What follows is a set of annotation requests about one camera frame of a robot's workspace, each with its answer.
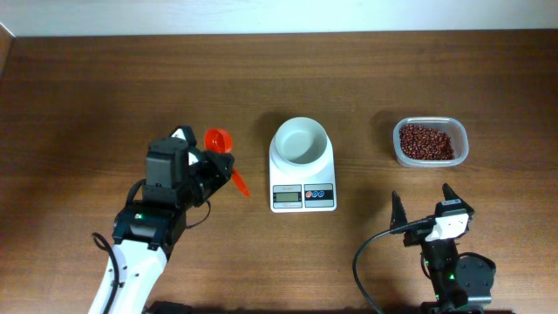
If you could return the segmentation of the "orange plastic measuring scoop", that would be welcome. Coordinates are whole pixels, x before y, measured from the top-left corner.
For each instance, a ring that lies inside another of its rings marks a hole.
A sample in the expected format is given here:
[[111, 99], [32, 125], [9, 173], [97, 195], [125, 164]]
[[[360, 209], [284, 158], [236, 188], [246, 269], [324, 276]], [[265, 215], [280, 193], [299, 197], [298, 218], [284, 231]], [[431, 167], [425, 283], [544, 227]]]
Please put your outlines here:
[[[211, 128], [204, 135], [204, 147], [215, 153], [228, 154], [233, 148], [233, 138], [223, 128]], [[232, 180], [244, 196], [251, 196], [248, 186], [235, 167], [232, 168]]]

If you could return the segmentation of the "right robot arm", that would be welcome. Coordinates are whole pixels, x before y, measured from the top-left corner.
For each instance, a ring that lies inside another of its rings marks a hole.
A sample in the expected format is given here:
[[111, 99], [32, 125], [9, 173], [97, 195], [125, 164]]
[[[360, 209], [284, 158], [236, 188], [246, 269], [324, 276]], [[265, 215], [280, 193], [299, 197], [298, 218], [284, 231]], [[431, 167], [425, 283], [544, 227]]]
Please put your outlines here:
[[400, 196], [391, 194], [392, 234], [402, 234], [406, 247], [421, 248], [420, 265], [436, 299], [420, 305], [422, 313], [482, 313], [492, 302], [495, 263], [473, 252], [459, 253], [456, 241], [469, 231], [474, 209], [448, 185], [434, 213], [408, 222]]

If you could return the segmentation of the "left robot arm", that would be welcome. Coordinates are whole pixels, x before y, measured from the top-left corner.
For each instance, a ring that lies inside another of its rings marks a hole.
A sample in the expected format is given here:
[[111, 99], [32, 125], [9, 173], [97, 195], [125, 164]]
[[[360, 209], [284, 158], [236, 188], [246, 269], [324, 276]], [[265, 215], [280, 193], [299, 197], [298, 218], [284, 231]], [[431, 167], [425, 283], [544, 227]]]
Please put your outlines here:
[[208, 204], [233, 173], [232, 154], [201, 151], [192, 140], [175, 137], [150, 142], [146, 176], [129, 190], [114, 219], [112, 238], [95, 233], [108, 255], [92, 313], [141, 313], [175, 244], [190, 229], [187, 211]]

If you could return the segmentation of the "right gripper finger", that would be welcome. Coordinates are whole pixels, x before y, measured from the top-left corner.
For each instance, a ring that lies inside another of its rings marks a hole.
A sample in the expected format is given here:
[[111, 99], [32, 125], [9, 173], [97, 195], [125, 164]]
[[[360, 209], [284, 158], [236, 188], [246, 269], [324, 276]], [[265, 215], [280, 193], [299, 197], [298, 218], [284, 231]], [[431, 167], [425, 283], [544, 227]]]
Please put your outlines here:
[[446, 201], [455, 201], [455, 200], [460, 201], [460, 204], [468, 214], [473, 213], [473, 208], [468, 203], [466, 203], [460, 196], [458, 196], [448, 183], [444, 183], [442, 185], [442, 192]]
[[402, 228], [408, 223], [405, 208], [400, 196], [396, 191], [391, 193], [391, 221], [390, 231], [392, 234], [403, 233]]

